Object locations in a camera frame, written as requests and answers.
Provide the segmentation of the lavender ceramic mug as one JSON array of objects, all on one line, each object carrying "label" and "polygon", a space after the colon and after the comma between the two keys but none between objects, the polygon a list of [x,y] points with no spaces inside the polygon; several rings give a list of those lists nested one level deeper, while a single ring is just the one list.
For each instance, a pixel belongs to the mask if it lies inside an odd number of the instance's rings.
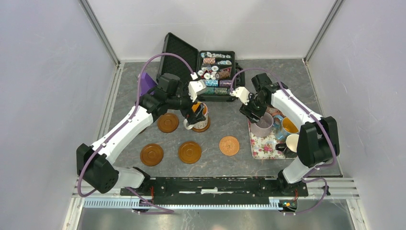
[{"label": "lavender ceramic mug", "polygon": [[250,124],[250,132],[256,137],[264,138],[271,133],[274,124],[274,119],[269,113],[264,116],[257,123]]}]

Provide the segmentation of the woven rattan round coaster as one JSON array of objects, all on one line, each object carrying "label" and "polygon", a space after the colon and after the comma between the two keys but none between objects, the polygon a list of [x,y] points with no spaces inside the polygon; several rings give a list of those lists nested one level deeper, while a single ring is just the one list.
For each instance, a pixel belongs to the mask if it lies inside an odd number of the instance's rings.
[{"label": "woven rattan round coaster", "polygon": [[236,137],[225,136],[219,142],[220,151],[226,156],[233,156],[240,150],[240,144]]}]

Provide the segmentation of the floral rectangular tray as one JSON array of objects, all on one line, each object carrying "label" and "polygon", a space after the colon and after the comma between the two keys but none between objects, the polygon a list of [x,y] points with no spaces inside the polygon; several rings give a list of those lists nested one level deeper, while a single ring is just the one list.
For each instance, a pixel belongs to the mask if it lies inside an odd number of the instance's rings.
[{"label": "floral rectangular tray", "polygon": [[253,124],[248,121],[248,130],[250,135],[250,145],[252,157],[257,160],[281,160],[281,159],[294,159],[297,157],[296,153],[287,153],[286,156],[282,151],[276,149],[277,144],[282,144],[284,142],[279,141],[276,137],[276,129],[271,128],[271,132],[266,137],[255,136],[251,128]]}]

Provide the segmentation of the floral mug orange inside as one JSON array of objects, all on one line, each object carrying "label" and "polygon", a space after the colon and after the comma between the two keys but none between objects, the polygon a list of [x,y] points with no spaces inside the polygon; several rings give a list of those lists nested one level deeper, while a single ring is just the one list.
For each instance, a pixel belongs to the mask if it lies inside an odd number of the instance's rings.
[{"label": "floral mug orange inside", "polygon": [[198,115],[198,121],[190,125],[188,120],[183,120],[183,125],[187,130],[193,130],[195,132],[204,132],[209,127],[208,107],[205,103],[198,102],[192,106],[192,111]]}]

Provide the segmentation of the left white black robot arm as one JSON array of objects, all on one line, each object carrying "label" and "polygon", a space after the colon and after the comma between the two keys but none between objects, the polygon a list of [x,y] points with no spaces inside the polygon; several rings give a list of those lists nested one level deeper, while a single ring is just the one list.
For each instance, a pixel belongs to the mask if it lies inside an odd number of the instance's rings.
[{"label": "left white black robot arm", "polygon": [[81,144],[76,151],[78,194],[83,181],[101,194],[112,188],[131,187],[138,195],[150,190],[150,181],[135,168],[114,167],[113,164],[127,145],[143,130],[156,122],[168,110],[179,110],[187,128],[204,121],[203,108],[193,109],[197,97],[206,91],[203,80],[192,74],[192,80],[183,83],[173,74],[163,74],[155,86],[148,89],[136,101],[128,114],[106,135],[91,145]]}]

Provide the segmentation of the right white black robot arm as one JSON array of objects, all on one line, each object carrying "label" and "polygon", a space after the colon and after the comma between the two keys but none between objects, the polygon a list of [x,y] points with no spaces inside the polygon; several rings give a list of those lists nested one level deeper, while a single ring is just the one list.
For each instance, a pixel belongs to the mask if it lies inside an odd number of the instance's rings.
[{"label": "right white black robot arm", "polygon": [[277,191],[290,195],[299,181],[312,171],[334,165],[339,155],[338,126],[331,117],[323,117],[300,102],[281,81],[273,83],[267,74],[252,78],[256,93],[243,86],[230,91],[242,102],[240,112],[250,122],[257,123],[264,116],[267,107],[279,109],[298,128],[297,156],[278,175]]}]

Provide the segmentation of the purple plastic wedge stand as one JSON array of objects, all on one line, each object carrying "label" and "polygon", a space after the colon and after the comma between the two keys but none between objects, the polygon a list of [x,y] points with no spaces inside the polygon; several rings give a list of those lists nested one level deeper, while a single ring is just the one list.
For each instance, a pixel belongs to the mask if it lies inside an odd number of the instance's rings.
[{"label": "purple plastic wedge stand", "polygon": [[140,95],[146,94],[149,90],[156,87],[157,83],[154,79],[152,79],[148,73],[144,72],[141,74],[141,81],[140,81]]}]

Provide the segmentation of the pink ceramic mug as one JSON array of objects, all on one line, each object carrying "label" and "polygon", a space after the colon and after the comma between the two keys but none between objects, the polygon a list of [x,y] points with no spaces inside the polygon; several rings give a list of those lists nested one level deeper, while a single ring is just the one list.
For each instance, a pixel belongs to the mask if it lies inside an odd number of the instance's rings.
[{"label": "pink ceramic mug", "polygon": [[282,117],[285,117],[285,115],[279,109],[274,107],[267,107],[266,112],[269,113],[271,116],[280,115]]}]

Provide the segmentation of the blue mug yellow inside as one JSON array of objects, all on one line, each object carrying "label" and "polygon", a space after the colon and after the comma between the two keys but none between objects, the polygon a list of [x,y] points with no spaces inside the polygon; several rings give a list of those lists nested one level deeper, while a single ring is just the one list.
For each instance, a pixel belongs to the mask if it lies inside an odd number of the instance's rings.
[{"label": "blue mug yellow inside", "polygon": [[299,129],[287,117],[275,115],[273,116],[273,121],[276,129],[275,137],[278,141],[285,141],[289,135],[299,133]]}]

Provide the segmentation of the black mug cream inside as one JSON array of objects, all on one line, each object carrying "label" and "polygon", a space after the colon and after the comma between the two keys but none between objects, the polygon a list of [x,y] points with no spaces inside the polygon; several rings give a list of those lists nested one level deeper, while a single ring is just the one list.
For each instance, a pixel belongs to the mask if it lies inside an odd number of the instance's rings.
[{"label": "black mug cream inside", "polygon": [[286,158],[297,157],[298,134],[291,134],[286,138],[284,143],[279,143],[275,146],[277,151],[280,151]]}]

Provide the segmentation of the black poker chip case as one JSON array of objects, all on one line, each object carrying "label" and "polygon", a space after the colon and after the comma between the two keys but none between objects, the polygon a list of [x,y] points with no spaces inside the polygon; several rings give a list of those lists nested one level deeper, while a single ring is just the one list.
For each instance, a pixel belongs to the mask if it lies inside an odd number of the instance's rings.
[{"label": "black poker chip case", "polygon": [[173,33],[165,36],[164,53],[182,57],[191,69],[202,79],[206,92],[198,96],[200,101],[232,102],[237,98],[230,95],[230,88],[245,85],[245,73],[233,76],[243,68],[236,62],[234,51],[198,50]]}]

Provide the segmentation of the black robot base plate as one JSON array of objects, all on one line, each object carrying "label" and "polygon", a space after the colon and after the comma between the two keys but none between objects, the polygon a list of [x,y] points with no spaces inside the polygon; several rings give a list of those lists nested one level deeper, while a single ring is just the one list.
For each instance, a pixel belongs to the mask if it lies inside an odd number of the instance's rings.
[{"label": "black robot base plate", "polygon": [[308,196],[307,185],[274,177],[151,177],[134,189],[156,205],[262,205],[270,197]]}]

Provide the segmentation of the brown wooden coaster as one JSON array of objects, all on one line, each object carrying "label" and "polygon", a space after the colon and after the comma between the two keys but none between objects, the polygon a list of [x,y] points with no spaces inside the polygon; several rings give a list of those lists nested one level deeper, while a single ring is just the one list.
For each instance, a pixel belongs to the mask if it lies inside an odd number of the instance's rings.
[{"label": "brown wooden coaster", "polygon": [[193,127],[192,130],[193,130],[194,132],[198,132],[198,133],[205,132],[205,131],[210,127],[210,125],[211,125],[211,119],[210,119],[210,118],[207,118],[207,119],[205,120],[205,122],[206,122],[206,126],[205,126],[205,127],[203,127],[203,128],[195,128],[195,127]]},{"label": "brown wooden coaster", "polygon": [[145,145],[140,152],[141,162],[149,167],[158,165],[164,157],[164,151],[158,144]]},{"label": "brown wooden coaster", "polygon": [[202,148],[196,142],[187,141],[180,145],[178,156],[183,163],[194,164],[201,158]]},{"label": "brown wooden coaster", "polygon": [[163,133],[171,133],[179,126],[179,119],[173,113],[165,113],[157,120],[158,129]]}]

